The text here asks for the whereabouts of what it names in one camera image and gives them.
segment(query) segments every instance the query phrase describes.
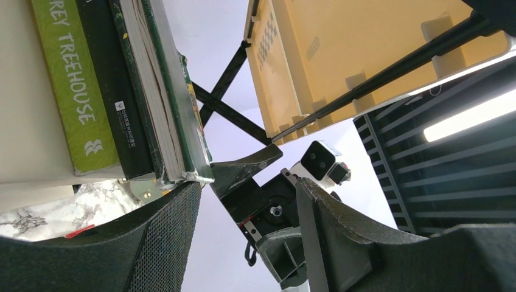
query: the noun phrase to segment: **black book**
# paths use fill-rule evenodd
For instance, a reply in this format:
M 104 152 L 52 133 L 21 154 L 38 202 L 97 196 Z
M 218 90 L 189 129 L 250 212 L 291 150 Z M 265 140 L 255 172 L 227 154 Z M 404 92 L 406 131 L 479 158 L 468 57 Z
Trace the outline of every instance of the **black book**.
M 77 0 L 77 8 L 126 179 L 154 178 L 154 166 L 131 76 L 107 0 Z

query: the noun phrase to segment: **yellow tray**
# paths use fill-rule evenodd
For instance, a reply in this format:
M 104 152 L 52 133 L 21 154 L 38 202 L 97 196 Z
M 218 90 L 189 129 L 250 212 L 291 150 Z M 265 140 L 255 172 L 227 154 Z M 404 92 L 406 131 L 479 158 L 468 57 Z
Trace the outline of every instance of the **yellow tray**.
M 269 137 L 468 18 L 461 0 L 261 0 L 249 66 Z M 513 56 L 503 32 L 477 38 L 288 135 L 288 142 Z

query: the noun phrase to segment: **black cable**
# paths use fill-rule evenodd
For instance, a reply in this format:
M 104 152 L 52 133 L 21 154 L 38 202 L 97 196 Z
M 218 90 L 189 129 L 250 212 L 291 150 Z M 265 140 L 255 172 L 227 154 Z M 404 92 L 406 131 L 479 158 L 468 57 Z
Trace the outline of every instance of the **black cable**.
M 249 266 L 254 266 L 254 264 L 256 263 L 256 249 L 253 249 L 253 254 L 251 256 L 249 256 L 250 252 L 251 252 L 251 244 L 248 242 L 247 246 L 245 247 L 244 257 Z
M 284 136 L 307 126 L 308 124 L 313 123 L 316 119 L 320 119 L 331 114 L 332 112 L 350 104 L 354 99 L 359 99 L 360 97 L 370 94 L 376 89 L 379 89 L 382 86 L 391 83 L 392 81 L 429 63 L 435 56 L 442 56 L 479 36 L 486 37 L 498 31 L 500 30 L 489 20 L 483 18 L 477 13 L 472 13 L 469 18 L 465 19 L 461 23 L 448 29 L 446 32 L 440 34 L 396 63 L 367 79 L 341 97 L 313 112 L 305 119 L 300 120 L 293 126 L 282 131 L 276 135 L 272 141 L 277 141 Z

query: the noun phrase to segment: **checkered pattern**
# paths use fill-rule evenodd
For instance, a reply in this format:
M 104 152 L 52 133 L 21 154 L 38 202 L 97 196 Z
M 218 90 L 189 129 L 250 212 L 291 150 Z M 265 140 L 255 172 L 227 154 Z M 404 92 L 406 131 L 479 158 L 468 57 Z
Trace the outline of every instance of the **checkered pattern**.
M 262 36 L 262 41 L 258 45 L 258 60 L 260 61 L 260 70 L 262 69 L 265 58 L 267 57 L 271 45 L 274 43 L 274 38 L 277 35 L 276 25 L 274 23 L 274 16 L 271 12 L 270 18 L 267 21 L 267 26 Z

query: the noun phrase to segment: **screw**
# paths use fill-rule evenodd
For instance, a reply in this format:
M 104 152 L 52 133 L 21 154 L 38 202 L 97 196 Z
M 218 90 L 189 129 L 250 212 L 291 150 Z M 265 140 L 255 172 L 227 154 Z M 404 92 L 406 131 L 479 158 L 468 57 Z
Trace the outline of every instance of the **screw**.
M 281 213 L 283 213 L 283 208 L 281 206 L 271 207 L 271 214 L 273 214 L 274 217 L 280 217 Z

